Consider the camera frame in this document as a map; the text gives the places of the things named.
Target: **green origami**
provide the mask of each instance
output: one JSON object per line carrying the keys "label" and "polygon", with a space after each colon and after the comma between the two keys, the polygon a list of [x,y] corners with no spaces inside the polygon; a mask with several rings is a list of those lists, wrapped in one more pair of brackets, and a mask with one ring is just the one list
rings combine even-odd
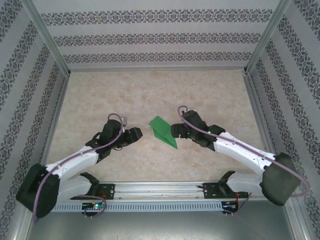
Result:
{"label": "green origami", "polygon": [[171,135],[171,126],[161,117],[156,116],[149,125],[153,129],[153,134],[157,139],[178,149],[176,139]]}

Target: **decorative border pattern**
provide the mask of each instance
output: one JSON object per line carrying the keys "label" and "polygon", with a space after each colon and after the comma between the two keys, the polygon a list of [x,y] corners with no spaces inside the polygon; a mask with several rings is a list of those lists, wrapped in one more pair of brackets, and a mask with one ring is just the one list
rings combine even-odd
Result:
{"label": "decorative border pattern", "polygon": [[36,26],[32,21],[30,21],[12,54],[12,58],[10,58],[9,63],[3,70],[0,79],[0,111],[2,110],[1,106],[6,102],[5,99],[10,93],[12,84],[16,81],[16,77],[20,72],[22,64],[25,62],[27,54],[34,43],[37,34],[38,31]]}
{"label": "decorative border pattern", "polygon": [[53,37],[58,47],[131,44],[256,44],[260,33],[145,33]]}
{"label": "decorative border pattern", "polygon": [[8,130],[6,131],[7,134],[4,136],[3,143],[0,145],[0,180],[2,179],[2,174],[6,170],[6,165],[10,159],[13,146],[16,144],[16,140],[20,132],[20,127],[25,120],[25,116],[49,55],[50,51],[46,44],[44,44],[24,87],[19,103],[16,106],[16,111],[13,114],[12,122],[10,122]]}
{"label": "decorative border pattern", "polygon": [[294,0],[294,4],[299,9],[304,19],[314,31],[314,35],[320,41],[320,7],[315,0]]}
{"label": "decorative border pattern", "polygon": [[47,26],[140,23],[266,23],[272,9],[178,9],[42,13]]}
{"label": "decorative border pattern", "polygon": [[272,136],[271,128],[270,128],[269,123],[268,123],[268,121],[267,121],[267,116],[266,116],[265,110],[264,110],[264,108],[263,108],[263,106],[262,106],[262,102],[261,102],[260,96],[259,96],[258,91],[257,91],[257,87],[256,87],[256,84],[255,84],[255,81],[254,81],[254,76],[252,75],[251,72],[250,72],[250,77],[251,77],[251,80],[252,80],[254,89],[255,89],[255,91],[256,91],[256,96],[257,96],[258,99],[259,99],[259,103],[260,103],[260,106],[261,106],[262,114],[263,114],[263,117],[264,117],[264,120],[265,120],[266,127],[268,128],[268,131],[269,131],[269,135],[270,135],[270,138],[271,138],[271,142],[272,142],[273,149],[274,149],[275,153],[277,154],[277,153],[279,153],[279,152],[277,151],[277,147],[276,147],[276,144],[275,144],[275,140],[274,140],[274,137]]}
{"label": "decorative border pattern", "polygon": [[52,123],[53,123],[53,120],[54,120],[54,117],[55,117],[55,114],[56,114],[56,108],[58,106],[58,103],[59,103],[59,99],[60,99],[60,94],[62,93],[62,89],[65,85],[65,81],[68,79],[69,77],[68,76],[65,76],[62,80],[62,83],[61,83],[61,86],[60,86],[60,90],[59,90],[59,94],[58,94],[58,97],[56,99],[56,102],[55,102],[55,105],[54,105],[54,110],[53,110],[53,114],[52,114],[52,117],[51,117],[51,120],[50,120],[50,125],[49,125],[49,128],[48,128],[48,131],[46,132],[46,136],[45,136],[45,139],[44,139],[44,145],[42,147],[42,150],[41,150],[41,153],[40,153],[40,157],[39,157],[39,161],[38,163],[40,164],[41,163],[41,160],[43,158],[43,155],[45,153],[45,147],[47,145],[47,140],[48,140],[48,137],[49,137],[49,134],[50,134],[50,130],[51,130],[51,127],[52,127]]}
{"label": "decorative border pattern", "polygon": [[[34,117],[33,125],[31,127],[30,132],[29,132],[29,136],[27,137],[27,142],[25,143],[25,147],[23,149],[23,154],[21,155],[21,159],[19,161],[19,166],[16,168],[16,172],[14,174],[14,180],[12,181],[12,183],[11,183],[12,186],[10,187],[10,190],[9,190],[9,195],[6,197],[7,201],[5,202],[5,204],[3,206],[4,211],[1,212],[0,239],[6,239],[7,232],[9,231],[9,226],[12,221],[12,216],[15,213],[15,208],[17,205],[16,194],[17,194],[18,189],[21,186],[21,184],[22,184],[22,182],[28,172],[31,157],[33,155],[33,150],[34,150],[35,145],[37,143],[37,138],[38,138],[40,129],[42,127],[42,123],[43,123],[43,120],[44,120],[44,117],[45,117],[45,114],[47,111],[47,107],[50,102],[51,94],[53,92],[55,83],[57,81],[59,71],[60,71],[60,69],[58,67],[58,64],[55,63],[53,65],[52,71],[50,73],[50,77],[48,79],[47,85],[46,85],[45,90],[43,92],[43,95],[41,97],[41,103],[38,106],[38,110],[37,110],[36,115]],[[66,78],[64,78],[64,80],[61,84],[60,90],[59,90],[57,101],[55,103],[53,114],[52,114],[52,117],[50,120],[48,132],[50,131],[50,127],[52,125],[52,121],[55,116],[56,108],[58,105],[58,101],[60,98],[60,94],[61,94],[65,79]],[[48,137],[48,133],[47,133],[44,144],[46,144],[47,137]]]}
{"label": "decorative border pattern", "polygon": [[272,40],[265,46],[265,50],[269,55],[269,58],[273,64],[273,68],[280,80],[280,84],[283,87],[284,94],[288,100],[293,115],[296,117],[298,127],[301,129],[300,132],[303,134],[303,140],[305,145],[308,147],[311,159],[314,161],[315,167],[318,169],[320,174],[320,143],[318,138],[315,136],[315,130],[312,129],[312,125],[309,123],[309,118],[305,112],[304,106],[301,104],[294,84],[291,82],[290,76],[287,73],[284,62],[282,61],[278,50],[276,49]]}
{"label": "decorative border pattern", "polygon": [[251,52],[146,52],[63,55],[67,64],[183,61],[248,61]]}
{"label": "decorative border pattern", "polygon": [[310,57],[308,57],[307,51],[286,16],[283,16],[279,22],[278,30],[289,48],[292,57],[294,57],[295,63],[299,67],[306,81],[306,85],[310,88],[310,93],[312,93],[320,109],[320,74],[317,72]]}
{"label": "decorative border pattern", "polygon": [[0,11],[0,43],[23,8],[19,0],[7,0]]}
{"label": "decorative border pattern", "polygon": [[[269,101],[270,107],[272,109],[274,119],[276,121],[278,130],[281,133],[281,139],[283,141],[283,145],[285,147],[285,150],[292,157],[292,160],[293,160],[294,166],[297,170],[297,173],[300,176],[302,176],[304,179],[307,180],[308,177],[306,176],[306,172],[305,172],[304,168],[302,167],[300,157],[297,154],[296,146],[295,146],[293,139],[291,137],[291,134],[288,130],[286,120],[284,118],[283,112],[280,108],[280,104],[277,100],[276,94],[273,90],[269,76],[267,74],[265,66],[262,63],[261,58],[259,58],[255,67],[256,67],[256,69],[259,73],[260,79],[262,81],[265,94],[268,97],[268,101]],[[257,95],[259,96],[255,81],[253,81],[253,85],[254,85],[254,88],[255,88]],[[304,201],[304,204],[306,205],[306,210],[309,212],[310,220],[313,222],[312,226],[315,228],[314,232],[315,232],[316,236],[318,238],[320,238],[320,218],[319,218],[320,212],[319,212],[319,206],[317,206],[317,200],[313,196],[313,194],[314,194],[314,192],[312,190],[310,190],[309,193],[304,197],[303,201]]]}

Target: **metal corner post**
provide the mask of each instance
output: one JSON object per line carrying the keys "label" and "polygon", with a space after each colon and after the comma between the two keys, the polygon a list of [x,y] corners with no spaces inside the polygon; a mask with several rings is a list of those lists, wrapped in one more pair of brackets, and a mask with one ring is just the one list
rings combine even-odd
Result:
{"label": "metal corner post", "polygon": [[264,51],[269,39],[271,38],[272,34],[277,28],[281,18],[285,14],[289,4],[292,0],[280,0],[279,4],[277,5],[274,13],[271,16],[270,21],[268,22],[262,36],[259,39],[258,44],[256,45],[251,57],[248,61],[246,66],[246,73],[250,73],[257,63],[259,57],[261,56],[262,52]]}
{"label": "metal corner post", "polygon": [[59,65],[61,71],[65,76],[69,76],[70,70],[67,66],[67,63],[62,56],[61,52],[58,49],[56,42],[54,41],[53,37],[51,36],[44,20],[41,17],[35,3],[33,0],[21,0],[23,7],[25,8],[26,12],[30,16],[33,24],[35,25],[36,29],[40,33],[43,41],[49,48],[50,52],[52,53],[55,61]]}

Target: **cable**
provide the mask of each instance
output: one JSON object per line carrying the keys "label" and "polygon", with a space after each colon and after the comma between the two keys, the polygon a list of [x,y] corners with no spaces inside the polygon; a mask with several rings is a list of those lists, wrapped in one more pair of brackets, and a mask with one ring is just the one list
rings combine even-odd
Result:
{"label": "cable", "polygon": [[257,155],[258,157],[260,157],[260,158],[262,158],[262,159],[265,159],[265,160],[268,160],[269,162],[271,162],[271,163],[279,166],[280,168],[286,170],[287,172],[289,172],[289,173],[291,173],[293,176],[295,176],[297,179],[299,179],[299,180],[304,184],[305,190],[304,190],[303,192],[299,193],[299,194],[294,194],[294,195],[292,195],[292,197],[304,197],[304,196],[306,196],[306,195],[308,194],[308,192],[309,192],[309,185],[308,185],[307,181],[306,181],[303,177],[301,177],[299,174],[297,174],[295,171],[291,170],[290,168],[282,165],[281,163],[279,163],[279,162],[277,162],[277,161],[275,161],[275,160],[273,160],[273,159],[271,159],[271,158],[269,158],[269,157],[267,157],[267,156],[264,156],[264,155],[261,154],[260,152],[257,152],[257,151],[255,151],[255,150],[251,149],[250,147],[248,147],[248,146],[240,143],[240,142],[237,142],[237,141],[231,140],[231,139],[229,139],[229,138],[227,138],[227,137],[219,136],[219,135],[216,135],[216,134],[213,134],[213,133],[208,133],[207,131],[204,131],[204,130],[202,130],[202,129],[200,129],[200,128],[194,126],[194,125],[192,125],[190,122],[188,122],[187,120],[185,120],[185,118],[182,116],[182,114],[181,114],[181,112],[180,112],[180,109],[181,109],[181,108],[185,108],[185,110],[188,111],[188,107],[187,107],[186,105],[181,105],[181,106],[178,107],[178,110],[177,110],[177,111],[178,111],[178,114],[179,114],[181,120],[182,120],[185,124],[187,124],[189,127],[193,128],[194,130],[197,130],[197,131],[200,132],[200,133],[207,134],[207,135],[209,135],[209,136],[212,136],[212,137],[215,137],[215,138],[218,138],[218,139],[223,139],[223,140],[228,141],[228,142],[230,142],[230,143],[236,144],[236,145],[238,145],[238,146],[240,146],[240,147],[248,150],[249,152]]}
{"label": "cable", "polygon": [[98,146],[96,148],[92,148],[92,149],[89,149],[89,150],[86,150],[84,152],[79,152],[79,153],[76,153],[75,155],[72,155],[70,157],[68,157],[67,159],[65,159],[64,161],[62,161],[59,165],[55,166],[51,171],[49,171],[47,173],[47,175],[45,175],[45,177],[43,178],[43,180],[41,181],[39,187],[38,187],[38,190],[36,191],[36,195],[35,195],[35,198],[34,198],[34,203],[33,203],[33,211],[32,211],[32,220],[34,223],[37,223],[38,221],[38,218],[37,218],[37,208],[38,208],[38,201],[39,201],[39,196],[40,196],[40,192],[45,184],[45,182],[47,181],[47,179],[49,178],[49,176],[57,169],[61,168],[62,165],[64,165],[65,163],[69,162],[70,160],[76,158],[76,157],[79,157],[80,155],[83,155],[83,154],[87,154],[87,153],[90,153],[90,152],[93,152],[93,151],[96,151],[96,150],[99,150],[99,149],[103,149],[105,147],[108,147],[110,146],[111,144],[113,144],[114,142],[116,142],[118,140],[118,138],[120,138],[121,134],[123,133],[123,130],[124,130],[124,123],[121,119],[121,116],[116,114],[116,113],[111,113],[109,114],[108,116],[108,120],[110,119],[111,116],[116,116],[119,118],[119,121],[121,123],[121,129],[119,131],[119,134],[109,143],[105,144],[105,145],[102,145],[102,146]]}
{"label": "cable", "polygon": [[[77,196],[77,197],[87,198],[88,195],[79,195],[79,196]],[[90,207],[87,207],[87,208],[84,210],[83,215],[84,215],[85,218],[88,218],[88,217],[89,217],[90,219],[94,219],[94,218],[100,216],[100,215],[107,209],[107,201],[106,201],[103,197],[101,197],[101,196],[89,196],[89,197],[90,197],[90,198],[93,198],[93,199],[100,199],[100,200],[102,200],[102,202],[100,202],[100,203],[101,203],[101,204],[104,203],[103,209],[102,209],[100,212],[98,212],[96,215],[93,215],[93,216],[88,216],[88,215],[86,215],[86,212],[87,212],[87,210],[88,210]]]}
{"label": "cable", "polygon": [[235,203],[235,205],[237,206],[237,205],[239,205],[239,193],[238,192],[236,192],[235,193],[235,196],[236,196],[236,203]]}
{"label": "cable", "polygon": [[248,197],[245,199],[244,203],[241,205],[241,207],[239,207],[239,209],[238,209],[236,212],[232,212],[232,211],[229,211],[229,210],[226,210],[226,209],[224,209],[223,211],[231,214],[232,217],[233,217],[234,215],[237,215],[237,214],[240,212],[240,210],[241,210],[241,209],[244,209],[245,205],[247,205],[247,203],[248,203],[248,201],[249,201],[249,199],[250,199],[250,197],[251,197],[251,194],[252,194],[252,192],[249,193],[249,195],[248,195]]}

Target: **enclosure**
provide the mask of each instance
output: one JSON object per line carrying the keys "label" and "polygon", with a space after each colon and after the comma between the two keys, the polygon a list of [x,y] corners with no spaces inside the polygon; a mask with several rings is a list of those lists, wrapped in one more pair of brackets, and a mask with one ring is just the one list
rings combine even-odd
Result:
{"label": "enclosure", "polygon": [[[319,0],[0,5],[0,239],[320,239]],[[75,153],[110,113],[143,137],[86,169],[101,182],[180,186],[252,173],[190,140],[177,138],[176,149],[156,138],[149,123],[180,123],[180,105],[257,149],[288,154],[308,194],[284,207],[252,197],[238,218],[52,212],[37,224],[16,201],[32,165]]]}

